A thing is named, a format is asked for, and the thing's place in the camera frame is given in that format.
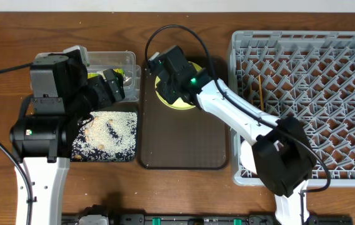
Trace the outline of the green yellow snack wrapper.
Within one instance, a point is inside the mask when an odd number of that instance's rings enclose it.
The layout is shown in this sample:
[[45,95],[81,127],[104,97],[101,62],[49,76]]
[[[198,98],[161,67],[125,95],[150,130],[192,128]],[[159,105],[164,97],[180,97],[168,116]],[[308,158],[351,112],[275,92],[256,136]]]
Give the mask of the green yellow snack wrapper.
[[[100,71],[96,71],[96,72],[89,72],[87,74],[87,78],[90,79],[90,78],[93,78],[95,76],[102,76],[104,80],[106,80],[106,77],[104,75],[104,71],[105,70],[100,70]],[[115,71],[116,73],[119,73],[122,75],[122,77],[125,78],[125,73],[124,73],[124,70],[123,69],[113,69],[113,71]]]

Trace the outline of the white rice bowl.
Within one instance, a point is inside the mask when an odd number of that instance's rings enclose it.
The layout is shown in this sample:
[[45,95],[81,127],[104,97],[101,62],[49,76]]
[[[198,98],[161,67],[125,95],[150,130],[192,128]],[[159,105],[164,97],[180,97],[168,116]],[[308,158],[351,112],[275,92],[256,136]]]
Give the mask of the white rice bowl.
[[257,173],[252,146],[247,141],[243,141],[241,144],[240,161],[244,168],[252,173]]

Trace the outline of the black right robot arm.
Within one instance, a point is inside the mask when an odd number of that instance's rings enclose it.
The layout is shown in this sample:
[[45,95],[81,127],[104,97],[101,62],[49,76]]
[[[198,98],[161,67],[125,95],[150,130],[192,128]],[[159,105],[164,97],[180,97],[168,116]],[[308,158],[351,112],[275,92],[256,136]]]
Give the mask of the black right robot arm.
[[306,194],[316,157],[296,118],[279,119],[261,111],[205,69],[163,71],[157,80],[155,90],[163,101],[196,106],[244,138],[241,164],[275,195],[278,222],[304,224],[308,220]]

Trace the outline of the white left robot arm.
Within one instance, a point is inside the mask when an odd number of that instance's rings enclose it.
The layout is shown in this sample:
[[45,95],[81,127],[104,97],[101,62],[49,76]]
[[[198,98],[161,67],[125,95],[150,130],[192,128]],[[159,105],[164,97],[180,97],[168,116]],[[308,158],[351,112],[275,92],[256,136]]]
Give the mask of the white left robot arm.
[[60,224],[78,123],[125,97],[123,77],[108,69],[89,77],[87,49],[73,46],[37,57],[31,89],[10,130],[16,157],[17,224]]

